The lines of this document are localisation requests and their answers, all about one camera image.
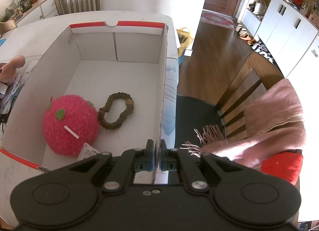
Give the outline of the brown hair scrunchie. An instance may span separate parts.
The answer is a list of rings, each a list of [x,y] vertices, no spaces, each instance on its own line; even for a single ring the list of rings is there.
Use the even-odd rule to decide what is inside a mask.
[[[98,110],[98,122],[106,130],[116,130],[122,126],[134,111],[134,100],[128,93],[111,94],[103,107]]]

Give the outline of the pink fluffy plush ball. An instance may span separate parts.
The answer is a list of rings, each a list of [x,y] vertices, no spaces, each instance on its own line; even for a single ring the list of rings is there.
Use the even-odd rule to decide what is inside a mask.
[[[94,104],[78,95],[51,98],[43,117],[43,136],[60,156],[77,157],[85,143],[98,136],[99,122]]]

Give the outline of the white cardboard box red rim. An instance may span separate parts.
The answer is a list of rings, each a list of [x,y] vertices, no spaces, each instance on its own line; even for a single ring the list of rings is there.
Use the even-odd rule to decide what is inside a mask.
[[[49,149],[43,118],[51,98],[79,95],[101,108],[108,95],[125,92],[134,111],[118,130],[99,129],[92,143],[100,152],[119,156],[160,144],[168,58],[165,23],[121,21],[70,24],[54,37],[23,84],[1,138],[1,152],[39,171],[75,162]]]

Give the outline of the pink fringed scarf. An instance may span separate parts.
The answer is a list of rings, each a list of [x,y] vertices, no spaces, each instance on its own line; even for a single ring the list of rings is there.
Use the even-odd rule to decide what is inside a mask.
[[[197,134],[199,146],[186,142],[181,148],[192,156],[211,153],[254,168],[275,154],[305,147],[303,108],[288,79],[277,82],[243,112],[245,139],[230,143],[216,126],[208,125]]]

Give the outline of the red cushion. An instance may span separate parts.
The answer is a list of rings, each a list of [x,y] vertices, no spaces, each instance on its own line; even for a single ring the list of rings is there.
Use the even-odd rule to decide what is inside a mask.
[[[276,154],[262,162],[261,172],[296,185],[303,165],[303,155],[284,152]]]

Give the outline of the yellow plastic bag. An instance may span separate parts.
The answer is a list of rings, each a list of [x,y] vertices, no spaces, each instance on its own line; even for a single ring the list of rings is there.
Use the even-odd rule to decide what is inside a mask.
[[[194,39],[192,38],[191,32],[187,27],[178,29],[177,35],[180,43],[180,47],[178,48],[178,57],[181,57]]]

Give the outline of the patterned door rug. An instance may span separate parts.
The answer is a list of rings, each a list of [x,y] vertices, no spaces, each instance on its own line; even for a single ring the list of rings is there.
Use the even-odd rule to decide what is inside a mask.
[[[203,23],[216,25],[230,30],[235,30],[236,26],[235,20],[231,16],[209,10],[202,10],[200,21]]]

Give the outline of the pink plush toy limb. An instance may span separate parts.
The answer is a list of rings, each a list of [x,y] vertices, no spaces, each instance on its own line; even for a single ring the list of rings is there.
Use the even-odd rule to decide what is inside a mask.
[[[12,58],[8,63],[1,63],[0,81],[4,84],[11,85],[16,77],[16,70],[25,65],[25,57],[19,55]]]

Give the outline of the white cabinet row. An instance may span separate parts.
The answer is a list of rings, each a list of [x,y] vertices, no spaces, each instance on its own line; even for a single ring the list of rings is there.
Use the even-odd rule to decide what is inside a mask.
[[[318,28],[284,0],[271,0],[262,19],[246,9],[241,23],[265,44],[285,77],[318,35]]]

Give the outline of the white wooden sideboard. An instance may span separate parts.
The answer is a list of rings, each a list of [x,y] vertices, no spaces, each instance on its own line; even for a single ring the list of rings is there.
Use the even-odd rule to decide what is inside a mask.
[[[1,22],[1,35],[26,24],[58,16],[55,0],[38,0],[17,20]]]

